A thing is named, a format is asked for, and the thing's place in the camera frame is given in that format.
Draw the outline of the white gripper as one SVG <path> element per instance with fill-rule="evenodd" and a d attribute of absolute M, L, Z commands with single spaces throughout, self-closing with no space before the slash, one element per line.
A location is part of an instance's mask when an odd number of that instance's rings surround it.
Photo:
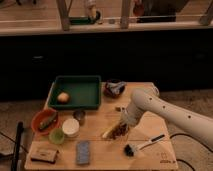
<path fill-rule="evenodd" d="M 134 103 L 129 103 L 127 107 L 121 108 L 121 120 L 130 127 L 137 126 L 143 114 L 144 111 Z"/>

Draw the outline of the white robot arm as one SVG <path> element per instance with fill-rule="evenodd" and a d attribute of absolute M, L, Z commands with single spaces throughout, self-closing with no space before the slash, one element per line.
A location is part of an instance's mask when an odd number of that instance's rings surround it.
<path fill-rule="evenodd" d="M 160 99 L 157 89 L 134 89 L 121 118 L 129 126 L 135 127 L 146 111 L 173 122 L 201 142 L 213 146 L 213 119 Z"/>

